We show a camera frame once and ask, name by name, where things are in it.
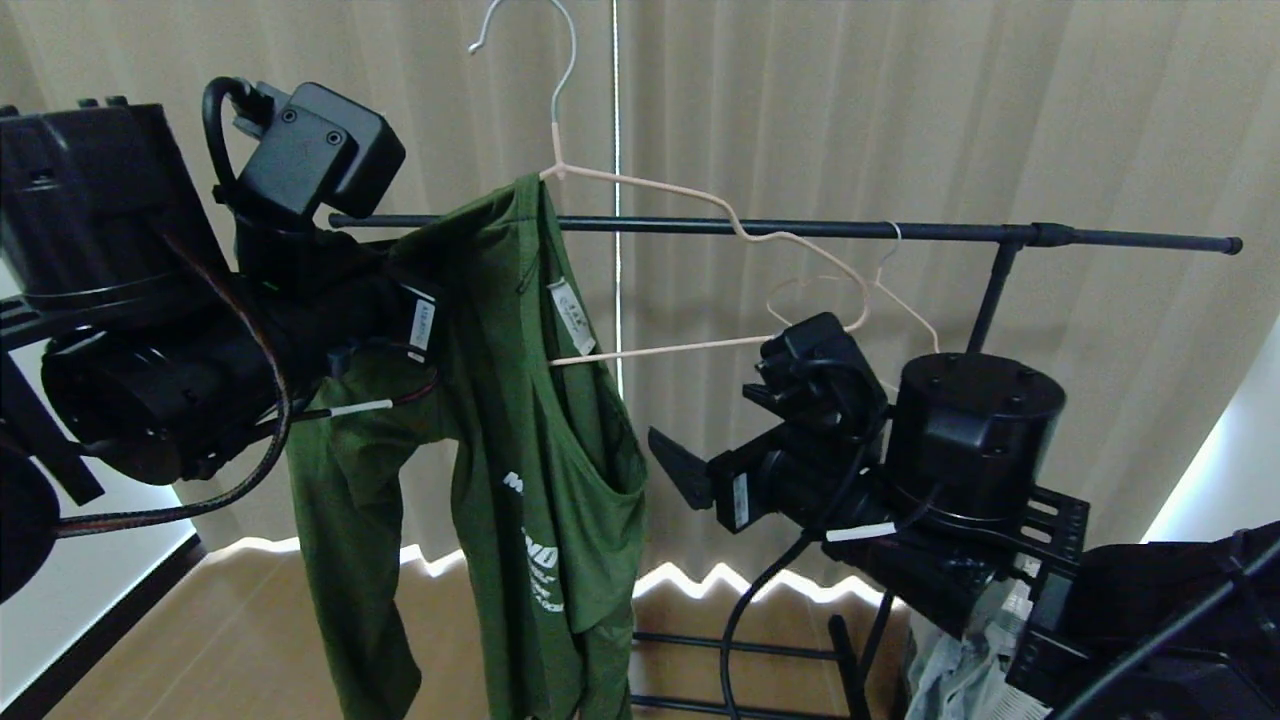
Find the black baseboard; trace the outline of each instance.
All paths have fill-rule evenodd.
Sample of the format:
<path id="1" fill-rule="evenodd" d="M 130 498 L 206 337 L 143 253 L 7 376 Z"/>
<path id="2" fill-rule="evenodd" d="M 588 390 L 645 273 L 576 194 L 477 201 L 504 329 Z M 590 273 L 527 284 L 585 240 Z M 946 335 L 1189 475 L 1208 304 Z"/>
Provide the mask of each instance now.
<path id="1" fill-rule="evenodd" d="M 204 556 L 200 536 L 187 538 L 13 698 L 0 720 L 40 720 L 47 715 Z"/>

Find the white sticker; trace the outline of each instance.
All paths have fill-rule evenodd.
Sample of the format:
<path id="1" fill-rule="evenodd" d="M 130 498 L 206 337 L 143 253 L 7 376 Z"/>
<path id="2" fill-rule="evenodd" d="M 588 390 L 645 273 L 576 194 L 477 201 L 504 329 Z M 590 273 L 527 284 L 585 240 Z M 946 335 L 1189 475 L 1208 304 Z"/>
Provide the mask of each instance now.
<path id="1" fill-rule="evenodd" d="M 586 322 L 586 313 L 577 301 L 573 288 L 568 286 L 564 278 L 561 278 L 547 286 L 547 290 L 552 291 L 552 301 L 556 302 L 556 309 L 559 310 L 561 320 L 564 322 L 564 329 L 573 338 L 573 347 L 577 348 L 577 354 L 590 354 L 595 350 L 595 338 L 591 337 L 591 325 Z"/>
<path id="2" fill-rule="evenodd" d="M 746 473 L 733 478 L 733 525 L 742 529 L 751 520 L 750 505 L 746 497 Z"/>
<path id="3" fill-rule="evenodd" d="M 420 297 L 417 305 L 413 307 L 413 327 L 408 332 L 408 343 L 413 347 L 426 350 L 426 343 L 431 340 L 431 323 L 435 322 L 434 300 L 422 300 Z"/>

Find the light under curtain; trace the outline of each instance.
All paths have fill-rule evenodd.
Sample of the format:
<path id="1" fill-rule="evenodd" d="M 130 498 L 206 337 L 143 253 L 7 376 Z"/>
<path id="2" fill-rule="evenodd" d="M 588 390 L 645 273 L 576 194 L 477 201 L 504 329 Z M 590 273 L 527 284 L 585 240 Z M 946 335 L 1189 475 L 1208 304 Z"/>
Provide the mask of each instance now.
<path id="1" fill-rule="evenodd" d="M 1280 313 L 1280 5 L 873 4 L 764 0 L 567 3 L 580 37 L 562 99 L 564 154 L 612 169 L 614 33 L 622 172 L 701 187 L 744 217 L 900 222 L 1062 222 L 1076 227 L 1239 234 L 1236 258 L 1120 249 L 1027 250 L 988 350 L 1043 369 L 1068 409 L 1042 482 L 1094 503 L 1091 544 L 1137 541 Z M 163 102 L 214 229 L 230 243 L 198 123 L 218 74 L 292 90 L 316 81 L 375 108 L 408 159 L 380 211 L 442 213 L 548 167 L 548 97 L 567 61 L 562 22 L 512 3 L 485 53 L 466 54 L 483 3 L 0 3 L 0 95 L 23 109 L 123 94 Z M 233 163 L 250 141 L 229 133 Z M 614 209 L 614 188 L 553 183 L 567 214 Z M 623 188 L 623 214 L 705 215 L 681 199 Z M 378 231 L 355 231 L 379 240 Z M 870 273 L 887 241 L 818 241 Z M 623 236 L 621 300 L 607 234 L 566 240 L 604 348 L 764 334 L 773 286 L 831 274 L 794 246 L 724 237 Z M 993 247 L 906 242 L 886 284 L 960 350 Z M 788 318 L 858 293 L 794 286 Z M 928 336 L 884 297 L 856 336 L 886 379 Z M 751 350 L 626 363 L 643 432 L 655 425 L 714 455 L 772 419 L 740 397 Z M 238 482 L 183 483 L 191 501 Z M 406 543 L 430 560 L 457 544 L 448 514 L 452 447 L 404 469 Z M 701 578 L 724 561 L 754 575 L 795 536 L 786 521 L 728 536 L 694 514 L 653 465 L 646 568 Z M 197 521 L 206 544 L 292 537 L 287 470 Z M 810 553 L 822 584 L 847 569 Z"/>

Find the pink clothes hanger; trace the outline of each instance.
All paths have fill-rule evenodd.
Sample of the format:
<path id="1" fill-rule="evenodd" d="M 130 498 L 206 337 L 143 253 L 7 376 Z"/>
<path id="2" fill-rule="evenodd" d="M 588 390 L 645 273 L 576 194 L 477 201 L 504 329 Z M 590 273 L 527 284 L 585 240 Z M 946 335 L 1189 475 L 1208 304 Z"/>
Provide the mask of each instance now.
<path id="1" fill-rule="evenodd" d="M 480 47 L 484 46 L 485 40 L 489 36 L 489 23 L 493 20 L 494 10 L 497 10 L 498 6 L 503 4 L 503 1 L 504 0 L 494 0 L 489 5 L 488 12 L 485 12 L 484 22 L 480 26 L 480 38 L 476 40 L 476 42 L 474 42 L 470 47 L 467 47 L 468 53 L 475 54 L 476 50 L 479 50 Z M 630 177 L 630 176 L 617 176 L 617 174 L 605 173 L 605 172 L 602 172 L 602 170 L 593 170 L 591 168 L 582 168 L 582 167 L 579 167 L 579 165 L 571 165 L 571 164 L 568 164 L 568 163 L 564 161 L 564 156 L 563 156 L 563 154 L 561 151 L 559 96 L 561 96 L 561 92 L 564 90 L 564 85 L 568 83 L 570 76 L 573 73 L 573 65 L 577 63 L 577 28 L 573 26 L 573 18 L 568 14 L 568 10 L 564 9 L 564 5 L 561 3 L 561 0 L 549 0 L 549 1 L 552 3 L 552 5 L 556 6 L 557 10 L 559 10 L 559 13 L 564 17 L 564 20 L 568 23 L 570 60 L 568 60 L 568 68 L 566 68 L 563 77 L 561 77 L 559 83 L 556 86 L 556 91 L 552 94 L 552 150 L 553 150 L 553 152 L 556 155 L 556 164 L 553 164 L 550 168 L 547 168 L 545 170 L 543 170 L 541 173 L 539 173 L 539 177 L 541 179 L 547 179 L 547 178 L 549 178 L 552 176 L 556 176 L 557 178 L 563 179 L 564 176 L 577 176 L 577 177 L 599 179 L 599 181 L 605 181 L 605 182 L 630 184 L 630 186 L 635 186 L 635 187 L 645 187 L 645 188 L 650 188 L 650 190 L 659 190 L 659 191 L 663 191 L 663 192 L 671 192 L 671 193 L 675 193 L 675 195 L 682 195 L 685 197 L 692 197 L 695 200 L 701 200 L 704 202 L 709 202 L 712 205 L 716 205 L 717 208 L 719 208 L 724 213 L 726 217 L 728 217 L 728 222 L 733 227 L 733 234 L 736 234 L 740 240 L 742 240 L 745 242 L 750 242 L 750 243 L 763 243 L 763 242 L 771 242 L 771 241 L 774 241 L 774 240 L 785 240 L 785 241 L 788 241 L 788 242 L 794 242 L 796 245 L 800 245 L 801 247 L 805 247 L 805 249 L 808 249 L 808 250 L 810 250 L 813 252 L 817 252 L 824 260 L 827 260 L 828 263 L 831 263 L 832 265 L 835 265 L 842 274 L 847 275 L 854 282 L 856 282 L 859 290 L 861 291 L 861 296 L 863 296 L 863 311 L 861 311 L 861 314 L 859 314 L 858 319 L 854 320 L 852 324 L 845 325 L 845 332 L 852 332 L 852 331 L 860 328 L 863 324 L 865 324 L 867 319 L 868 319 L 868 316 L 870 314 L 870 290 L 868 288 L 867 281 L 863 279 L 863 277 L 860 274 L 858 274 L 856 270 L 854 270 L 851 266 L 849 266 L 849 264 L 846 264 L 845 261 L 840 260 L 838 258 L 836 258 L 831 252 L 827 252 L 826 250 L 823 250 L 822 247 L 819 247 L 814 242 L 812 242 L 809 240 L 805 240 L 805 238 L 803 238 L 803 237 L 800 237 L 797 234 L 788 233 L 788 232 L 772 232 L 772 233 L 768 233 L 768 234 L 750 234 L 750 233 L 748 233 L 742 228 L 742 222 L 739 219 L 737 213 L 733 210 L 733 206 L 730 205 L 726 200 L 723 200 L 723 199 L 721 199 L 721 197 L 718 197 L 716 195 L 712 195 L 709 192 L 703 192 L 700 190 L 692 190 L 692 188 L 682 187 L 682 186 L 678 186 L 678 184 L 669 184 L 669 183 L 664 183 L 664 182 L 655 182 L 655 181 L 644 179 L 644 178 L 635 178 L 635 177 Z M 717 340 L 717 341 L 710 341 L 710 342 L 694 342 L 694 343 L 689 343 L 689 345 L 668 345 L 668 346 L 663 346 L 663 347 L 646 347 L 646 348 L 643 348 L 643 350 L 627 350 L 625 352 L 603 352 L 603 354 L 596 354 L 596 355 L 585 355 L 585 356 L 581 356 L 581 357 L 561 357 L 558 360 L 552 360 L 550 364 L 553 366 L 575 365 L 575 364 L 579 364 L 579 363 L 595 363 L 596 360 L 612 360 L 612 359 L 616 359 L 616 357 L 641 357 L 641 356 L 645 356 L 645 355 L 663 355 L 663 354 L 667 354 L 667 352 L 682 352 L 682 351 L 689 351 L 689 350 L 708 350 L 708 348 L 712 348 L 712 347 L 736 347 L 736 346 L 742 346 L 742 345 L 760 345 L 762 342 L 769 340 L 771 337 L 772 336 L 740 337 L 740 338 L 732 338 L 732 340 Z"/>

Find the white wall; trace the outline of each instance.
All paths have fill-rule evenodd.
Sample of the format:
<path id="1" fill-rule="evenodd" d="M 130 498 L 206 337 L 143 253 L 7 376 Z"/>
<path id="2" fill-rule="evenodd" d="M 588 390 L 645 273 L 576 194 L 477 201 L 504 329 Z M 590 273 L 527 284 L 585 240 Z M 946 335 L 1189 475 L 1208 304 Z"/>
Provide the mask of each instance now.
<path id="1" fill-rule="evenodd" d="M 1280 520 L 1280 319 L 1143 541 L 1215 541 L 1274 520 Z"/>
<path id="2" fill-rule="evenodd" d="M 0 297 L 17 292 L 0 265 Z M 14 352 L 28 382 L 38 386 L 44 343 Z M 178 503 L 169 487 L 152 487 L 90 460 L 106 495 L 77 507 L 58 487 L 63 515 L 166 507 Z M 189 521 L 59 541 L 31 582 L 0 605 L 0 707 L 8 706 L 50 662 L 195 533 Z"/>

